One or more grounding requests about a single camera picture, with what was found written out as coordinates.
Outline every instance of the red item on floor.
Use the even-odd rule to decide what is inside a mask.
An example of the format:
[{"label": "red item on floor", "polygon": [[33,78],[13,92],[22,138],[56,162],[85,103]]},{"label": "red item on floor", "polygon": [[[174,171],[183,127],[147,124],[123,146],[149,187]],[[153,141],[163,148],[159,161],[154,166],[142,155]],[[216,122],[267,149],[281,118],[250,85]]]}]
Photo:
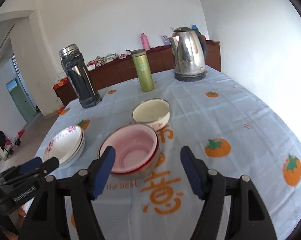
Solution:
[{"label": "red item on floor", "polygon": [[12,142],[6,137],[6,145],[9,146],[9,145],[12,145]]},{"label": "red item on floor", "polygon": [[20,138],[23,134],[24,134],[25,130],[21,130],[19,131],[17,134],[18,134],[18,138]]}]

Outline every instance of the white enamel bowl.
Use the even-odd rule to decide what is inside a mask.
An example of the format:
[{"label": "white enamel bowl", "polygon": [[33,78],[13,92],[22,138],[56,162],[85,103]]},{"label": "white enamel bowl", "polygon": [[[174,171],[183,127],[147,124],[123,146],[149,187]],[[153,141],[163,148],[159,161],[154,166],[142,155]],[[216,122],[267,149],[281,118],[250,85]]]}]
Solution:
[{"label": "white enamel bowl", "polygon": [[143,101],[132,112],[132,118],[137,123],[146,124],[155,131],[162,129],[169,117],[169,103],[161,98]]}]

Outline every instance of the pink bowl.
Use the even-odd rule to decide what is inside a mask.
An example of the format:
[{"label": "pink bowl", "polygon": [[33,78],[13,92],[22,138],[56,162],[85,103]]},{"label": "pink bowl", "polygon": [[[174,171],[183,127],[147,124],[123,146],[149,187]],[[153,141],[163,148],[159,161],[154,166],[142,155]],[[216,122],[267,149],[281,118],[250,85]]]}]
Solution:
[{"label": "pink bowl", "polygon": [[109,145],[116,151],[112,172],[128,173],[143,166],[153,156],[157,135],[147,125],[130,124],[115,130],[105,139],[100,147],[99,157]]},{"label": "pink bowl", "polygon": [[131,172],[113,173],[113,174],[125,176],[125,178],[127,178],[127,179],[146,177],[155,168],[155,166],[157,164],[157,161],[160,158],[160,153],[161,153],[160,143],[157,140],[157,146],[156,146],[155,152],[153,153],[151,158],[144,165],[140,166],[139,168],[137,168],[137,169],[135,169]]}]

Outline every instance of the stacked plates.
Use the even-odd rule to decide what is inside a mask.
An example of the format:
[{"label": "stacked plates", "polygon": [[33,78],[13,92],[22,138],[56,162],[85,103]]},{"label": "stacked plates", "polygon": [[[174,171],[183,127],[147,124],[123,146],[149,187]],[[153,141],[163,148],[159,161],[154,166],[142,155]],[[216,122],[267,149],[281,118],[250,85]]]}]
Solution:
[{"label": "stacked plates", "polygon": [[43,160],[57,157],[59,167],[75,162],[84,150],[85,134],[78,125],[67,127],[58,133],[46,147]]}]

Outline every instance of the green door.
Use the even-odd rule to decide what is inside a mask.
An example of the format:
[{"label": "green door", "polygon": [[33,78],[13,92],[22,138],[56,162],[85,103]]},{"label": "green door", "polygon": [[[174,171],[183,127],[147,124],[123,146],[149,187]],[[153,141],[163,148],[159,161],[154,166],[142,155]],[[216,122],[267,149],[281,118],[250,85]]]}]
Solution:
[{"label": "green door", "polygon": [[29,103],[22,88],[17,84],[15,79],[9,82],[6,86],[20,114],[25,119],[25,121],[29,123],[36,115],[36,111]]}]

